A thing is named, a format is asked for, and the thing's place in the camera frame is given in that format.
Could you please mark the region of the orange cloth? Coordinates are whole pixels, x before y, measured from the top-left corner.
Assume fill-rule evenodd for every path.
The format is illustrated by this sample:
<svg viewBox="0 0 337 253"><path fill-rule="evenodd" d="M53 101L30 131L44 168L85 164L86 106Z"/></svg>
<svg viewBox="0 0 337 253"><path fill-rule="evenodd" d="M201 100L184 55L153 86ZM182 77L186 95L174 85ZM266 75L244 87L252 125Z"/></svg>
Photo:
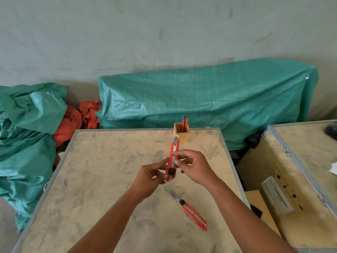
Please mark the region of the orange cloth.
<svg viewBox="0 0 337 253"><path fill-rule="evenodd" d="M54 133L56 147L58 148L69 141L78 129L100 128L96 113L101 108L101 102L98 100L82 102L78 108L68 105L58 129Z"/></svg>

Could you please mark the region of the brown cardboard piece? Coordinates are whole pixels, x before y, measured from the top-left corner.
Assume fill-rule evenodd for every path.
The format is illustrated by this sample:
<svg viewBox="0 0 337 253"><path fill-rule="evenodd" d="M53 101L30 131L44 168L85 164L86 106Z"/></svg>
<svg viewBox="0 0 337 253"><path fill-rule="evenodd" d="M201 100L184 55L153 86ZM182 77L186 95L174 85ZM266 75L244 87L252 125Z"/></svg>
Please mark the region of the brown cardboard piece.
<svg viewBox="0 0 337 253"><path fill-rule="evenodd" d="M280 231L278 230L276 223L273 220L272 215L270 214L269 209L259 190L246 191L245 195L253 213L255 213L258 218L260 218L266 225L275 231L276 234L281 236Z"/></svg>

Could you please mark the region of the crumpled green tarpaulin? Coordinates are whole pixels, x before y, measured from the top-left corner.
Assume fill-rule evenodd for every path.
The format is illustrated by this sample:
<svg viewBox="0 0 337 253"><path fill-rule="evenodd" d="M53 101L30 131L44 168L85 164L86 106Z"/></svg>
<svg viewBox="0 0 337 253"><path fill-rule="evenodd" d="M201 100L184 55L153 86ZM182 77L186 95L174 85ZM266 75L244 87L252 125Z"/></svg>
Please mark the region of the crumpled green tarpaulin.
<svg viewBox="0 0 337 253"><path fill-rule="evenodd" d="M0 197L15 209L18 232L28 224L53 174L57 131L67 87L53 82L0 86Z"/></svg>

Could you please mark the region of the green tarpaulin cover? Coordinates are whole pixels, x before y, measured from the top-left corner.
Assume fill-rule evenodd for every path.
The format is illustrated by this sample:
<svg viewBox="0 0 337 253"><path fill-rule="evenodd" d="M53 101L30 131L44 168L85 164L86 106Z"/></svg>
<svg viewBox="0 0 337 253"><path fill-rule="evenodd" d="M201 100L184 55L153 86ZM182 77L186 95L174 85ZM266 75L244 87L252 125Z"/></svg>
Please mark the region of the green tarpaulin cover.
<svg viewBox="0 0 337 253"><path fill-rule="evenodd" d="M261 58L216 66L98 78L104 128L220 128L229 150L268 125L304 122L317 82L314 66Z"/></svg>

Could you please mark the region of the person's left hand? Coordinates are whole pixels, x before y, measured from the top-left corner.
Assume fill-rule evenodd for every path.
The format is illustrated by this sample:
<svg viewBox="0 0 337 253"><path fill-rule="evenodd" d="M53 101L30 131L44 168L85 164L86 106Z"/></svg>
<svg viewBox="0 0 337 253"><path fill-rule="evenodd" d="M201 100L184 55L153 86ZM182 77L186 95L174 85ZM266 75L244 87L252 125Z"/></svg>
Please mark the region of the person's left hand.
<svg viewBox="0 0 337 253"><path fill-rule="evenodd" d="M143 165L129 191L137 202L140 203L152 195L160 184L165 184L166 179L166 172L162 172L162 170L150 171L147 165Z"/></svg>

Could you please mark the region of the small wooden box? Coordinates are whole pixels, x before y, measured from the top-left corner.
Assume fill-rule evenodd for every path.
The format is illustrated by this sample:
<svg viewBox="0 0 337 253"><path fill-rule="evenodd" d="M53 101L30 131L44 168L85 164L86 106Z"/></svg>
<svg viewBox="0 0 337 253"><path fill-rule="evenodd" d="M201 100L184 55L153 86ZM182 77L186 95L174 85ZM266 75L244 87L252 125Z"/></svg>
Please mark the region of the small wooden box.
<svg viewBox="0 0 337 253"><path fill-rule="evenodd" d="M187 128L185 132L183 132L182 128L182 122L181 123L174 123L174 129L173 129L173 136L178 136L179 141L181 144L188 143L189 137L190 137L190 127L187 124Z"/></svg>

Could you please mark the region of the black object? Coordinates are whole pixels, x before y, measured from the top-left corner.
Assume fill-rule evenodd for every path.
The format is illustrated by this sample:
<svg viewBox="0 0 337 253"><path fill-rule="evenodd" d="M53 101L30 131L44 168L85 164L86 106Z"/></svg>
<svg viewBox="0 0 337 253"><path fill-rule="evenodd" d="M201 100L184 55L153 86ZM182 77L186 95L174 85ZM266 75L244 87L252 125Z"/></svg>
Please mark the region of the black object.
<svg viewBox="0 0 337 253"><path fill-rule="evenodd" d="M323 131L327 136L337 141L337 123L328 125Z"/></svg>

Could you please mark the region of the black plastic bag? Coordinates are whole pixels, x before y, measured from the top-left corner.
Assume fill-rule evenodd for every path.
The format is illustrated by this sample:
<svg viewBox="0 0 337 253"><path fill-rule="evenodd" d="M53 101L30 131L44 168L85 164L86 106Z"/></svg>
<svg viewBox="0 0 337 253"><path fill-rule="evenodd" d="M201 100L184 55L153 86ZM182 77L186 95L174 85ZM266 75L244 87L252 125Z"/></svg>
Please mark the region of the black plastic bag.
<svg viewBox="0 0 337 253"><path fill-rule="evenodd" d="M255 133L255 134L252 134L246 137L245 143L247 144L249 148L255 149L260 143L260 138L261 138L261 134Z"/></svg>

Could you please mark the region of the person's right forearm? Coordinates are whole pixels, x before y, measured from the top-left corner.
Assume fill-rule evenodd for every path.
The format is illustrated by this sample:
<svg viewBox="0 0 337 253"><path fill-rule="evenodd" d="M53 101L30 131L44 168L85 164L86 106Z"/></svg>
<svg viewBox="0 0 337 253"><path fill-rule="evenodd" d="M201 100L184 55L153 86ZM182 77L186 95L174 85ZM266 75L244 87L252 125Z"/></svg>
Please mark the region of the person's right forearm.
<svg viewBox="0 0 337 253"><path fill-rule="evenodd" d="M259 219L218 177L204 187L212 195L242 253L297 253Z"/></svg>

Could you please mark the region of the person's left forearm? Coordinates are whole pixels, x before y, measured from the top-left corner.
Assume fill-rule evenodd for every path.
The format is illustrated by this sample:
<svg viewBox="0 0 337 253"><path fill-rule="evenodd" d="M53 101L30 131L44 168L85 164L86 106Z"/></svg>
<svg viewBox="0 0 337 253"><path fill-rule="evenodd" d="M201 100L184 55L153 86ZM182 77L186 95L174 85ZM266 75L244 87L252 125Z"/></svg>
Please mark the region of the person's left forearm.
<svg viewBox="0 0 337 253"><path fill-rule="evenodd" d="M66 253L113 253L141 194L129 189Z"/></svg>

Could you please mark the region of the white paper label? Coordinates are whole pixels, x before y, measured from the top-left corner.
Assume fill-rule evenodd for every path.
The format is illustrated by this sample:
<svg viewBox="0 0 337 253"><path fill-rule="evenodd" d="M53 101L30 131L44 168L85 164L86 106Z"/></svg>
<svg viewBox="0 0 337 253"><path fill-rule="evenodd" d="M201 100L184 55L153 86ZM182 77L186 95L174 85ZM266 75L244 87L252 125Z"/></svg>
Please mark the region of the white paper label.
<svg viewBox="0 0 337 253"><path fill-rule="evenodd" d="M262 189L277 215L293 212L293 206L281 190L279 184L270 176L261 183Z"/></svg>

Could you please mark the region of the wooden crate with metal edges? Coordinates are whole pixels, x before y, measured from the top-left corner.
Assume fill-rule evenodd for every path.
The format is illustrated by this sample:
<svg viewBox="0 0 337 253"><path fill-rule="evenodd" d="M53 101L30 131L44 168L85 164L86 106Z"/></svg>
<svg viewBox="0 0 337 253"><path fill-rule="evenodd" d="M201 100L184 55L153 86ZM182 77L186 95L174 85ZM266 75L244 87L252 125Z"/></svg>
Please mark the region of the wooden crate with metal edges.
<svg viewBox="0 0 337 253"><path fill-rule="evenodd" d="M236 170L245 189L259 190L280 234L301 253L337 253L337 141L324 129L337 120L269 125ZM294 211L277 215L261 183L274 177Z"/></svg>

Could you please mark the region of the person's right hand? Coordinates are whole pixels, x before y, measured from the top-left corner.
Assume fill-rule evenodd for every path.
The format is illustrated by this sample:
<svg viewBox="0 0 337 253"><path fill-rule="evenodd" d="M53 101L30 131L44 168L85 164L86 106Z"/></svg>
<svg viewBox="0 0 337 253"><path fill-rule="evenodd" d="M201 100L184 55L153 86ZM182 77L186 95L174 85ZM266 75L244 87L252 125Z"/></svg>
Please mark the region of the person's right hand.
<svg viewBox="0 0 337 253"><path fill-rule="evenodd" d="M214 184L218 184L220 182L219 177L211 169L206 157L200 151L184 149L175 151L172 154L178 157L179 160L186 158L193 159L193 163L188 169L181 170L195 183L209 189Z"/></svg>

